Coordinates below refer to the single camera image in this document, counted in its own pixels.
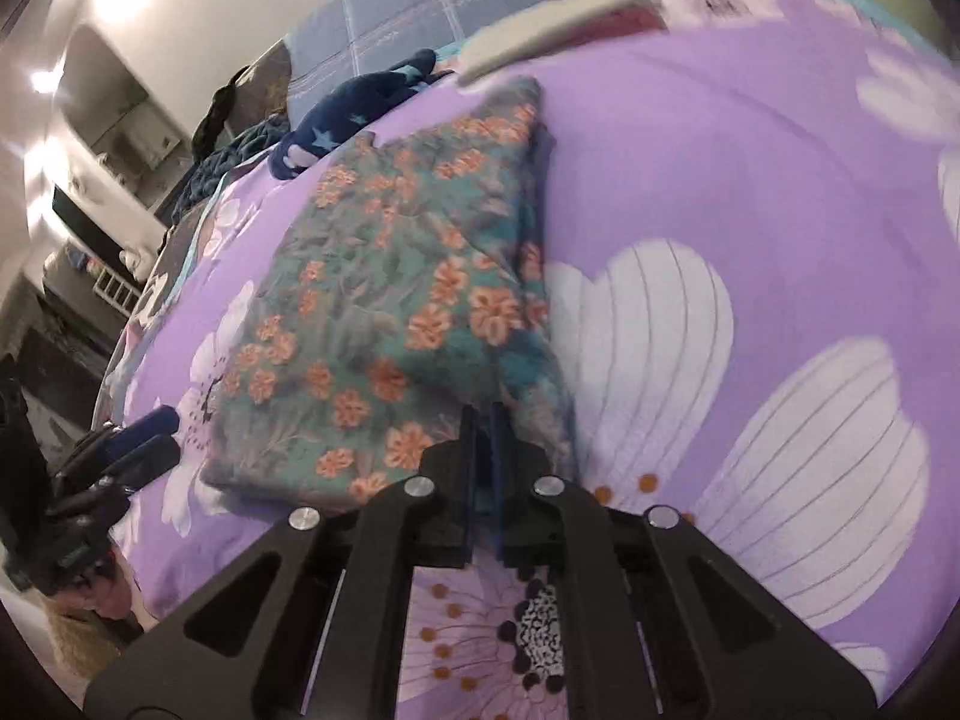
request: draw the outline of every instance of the bed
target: bed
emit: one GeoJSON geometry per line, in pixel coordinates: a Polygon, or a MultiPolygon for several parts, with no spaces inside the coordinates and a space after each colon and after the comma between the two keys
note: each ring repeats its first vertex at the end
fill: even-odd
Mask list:
{"type": "MultiPolygon", "coordinates": [[[[354,1],[288,38],[294,119],[339,79],[456,42],[445,30],[473,12],[417,1],[435,18],[408,31],[414,0],[361,16],[354,1]],[[326,39],[336,30],[346,42],[326,39]]],[[[531,4],[486,1],[491,19],[531,4]]],[[[960,595],[960,83],[922,39],[845,0],[664,3],[668,34],[445,80],[368,129],[390,141],[511,76],[539,81],[557,141],[551,340],[583,484],[627,511],[680,509],[885,699],[960,595]]],[[[176,228],[104,380],[98,421],[181,414],[181,465],[115,532],[157,616],[290,511],[199,474],[246,307],[335,157],[289,182],[256,161],[227,177],[176,228]]],[[[557,653],[524,653],[517,671],[501,628],[529,622],[524,599],[548,626],[551,598],[482,549],[471,570],[419,570],[397,717],[565,717],[557,653]]]]}

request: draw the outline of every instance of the white wall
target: white wall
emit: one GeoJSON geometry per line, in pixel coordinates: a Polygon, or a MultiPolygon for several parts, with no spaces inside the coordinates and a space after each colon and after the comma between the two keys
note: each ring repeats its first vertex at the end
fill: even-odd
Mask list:
{"type": "Polygon", "coordinates": [[[135,17],[89,16],[185,132],[213,93],[327,0],[151,0],[135,17]]]}

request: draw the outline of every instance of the folded garment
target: folded garment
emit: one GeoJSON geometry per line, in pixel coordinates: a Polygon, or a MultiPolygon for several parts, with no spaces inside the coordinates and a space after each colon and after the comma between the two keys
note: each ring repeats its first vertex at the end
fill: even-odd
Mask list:
{"type": "Polygon", "coordinates": [[[539,85],[323,174],[251,302],[203,480],[344,509],[502,400],[573,474],[568,394],[546,341],[533,240],[539,85]]]}
{"type": "Polygon", "coordinates": [[[241,132],[227,146],[214,151],[203,160],[176,201],[174,223],[195,205],[213,197],[220,179],[251,157],[279,143],[290,131],[290,121],[286,114],[272,114],[265,121],[241,132]]]}
{"type": "Polygon", "coordinates": [[[431,76],[437,55],[421,49],[382,73],[344,81],[317,103],[270,155],[270,172],[289,181],[316,165],[361,129],[406,103],[441,76],[431,76]]]}
{"type": "MultiPolygon", "coordinates": [[[[486,26],[467,40],[460,52],[458,82],[471,83],[512,62],[557,50],[568,41],[582,43],[584,35],[580,30],[585,25],[625,9],[632,11],[632,17],[626,19],[630,29],[623,31],[621,23],[607,37],[663,26],[652,0],[547,0],[486,26]],[[645,11],[642,22],[635,18],[637,8],[645,11]]],[[[601,28],[601,34],[609,29],[609,25],[601,28]]]]}

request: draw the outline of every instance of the folded green floral clothing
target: folded green floral clothing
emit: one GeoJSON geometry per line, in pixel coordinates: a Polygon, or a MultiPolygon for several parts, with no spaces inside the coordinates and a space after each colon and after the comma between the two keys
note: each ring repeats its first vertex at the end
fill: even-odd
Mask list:
{"type": "Polygon", "coordinates": [[[470,115],[340,149],[253,298],[205,482],[345,509],[494,401],[574,474],[535,233],[540,98],[515,79],[470,115]]]}

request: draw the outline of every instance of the orange dot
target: orange dot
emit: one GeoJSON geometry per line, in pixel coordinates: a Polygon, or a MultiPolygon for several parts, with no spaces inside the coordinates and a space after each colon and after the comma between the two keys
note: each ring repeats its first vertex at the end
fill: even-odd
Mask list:
{"type": "Polygon", "coordinates": [[[659,488],[659,479],[654,473],[645,473],[640,477],[637,486],[641,493],[654,493],[656,488],[659,488]]]}
{"type": "Polygon", "coordinates": [[[599,487],[593,491],[593,497],[600,501],[601,506],[606,506],[613,500],[613,490],[603,485],[603,487],[599,487]]]}

